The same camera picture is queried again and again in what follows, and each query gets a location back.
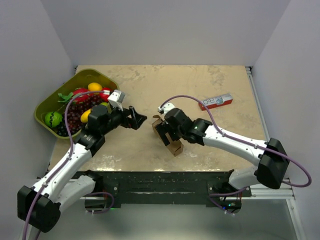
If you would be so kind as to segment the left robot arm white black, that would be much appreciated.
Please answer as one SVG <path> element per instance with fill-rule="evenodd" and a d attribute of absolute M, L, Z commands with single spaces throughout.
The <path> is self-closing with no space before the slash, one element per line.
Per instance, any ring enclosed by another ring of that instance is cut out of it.
<path fill-rule="evenodd" d="M 99 196 L 104 190 L 102 180 L 90 173 L 75 182 L 70 179 L 105 143 L 105 135 L 122 126 L 137 130 L 147 116 L 136 112 L 133 106 L 108 111 L 104 105 L 92 108 L 88 123 L 77 135 L 65 156 L 32 187 L 23 186 L 17 193 L 17 215 L 43 233 L 49 232 L 61 214 L 81 197 Z"/>

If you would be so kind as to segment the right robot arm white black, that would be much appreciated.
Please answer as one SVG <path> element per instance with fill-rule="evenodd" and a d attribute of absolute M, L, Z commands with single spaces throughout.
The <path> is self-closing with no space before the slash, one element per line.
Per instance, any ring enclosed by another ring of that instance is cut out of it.
<path fill-rule="evenodd" d="M 197 118 L 191 120 L 181 109 L 168 103 L 158 108 L 164 119 L 155 127 L 165 146 L 171 141 L 183 139 L 190 144 L 214 147 L 252 164 L 242 170 L 231 170 L 228 180 L 218 187 L 227 196 L 235 196 L 242 188 L 262 184 L 270 189 L 279 189 L 289 166 L 281 142 L 252 139 L 216 128 L 210 121 Z"/>

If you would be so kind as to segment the brown cardboard paper box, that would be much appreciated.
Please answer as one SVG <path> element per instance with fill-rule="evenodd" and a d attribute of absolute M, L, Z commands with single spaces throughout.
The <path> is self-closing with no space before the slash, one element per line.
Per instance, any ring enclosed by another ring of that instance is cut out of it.
<path fill-rule="evenodd" d="M 166 124 L 166 122 L 159 115 L 153 115 L 152 118 L 154 119 L 154 122 L 151 124 L 153 132 L 160 139 L 158 133 L 156 132 L 156 126 L 158 124 Z M 171 136 L 171 143 L 165 147 L 171 152 L 171 154 L 174 157 L 176 157 L 183 152 L 184 145 L 179 139 L 175 139 L 175 137 L 173 136 L 173 133 L 170 133 L 170 136 Z"/>

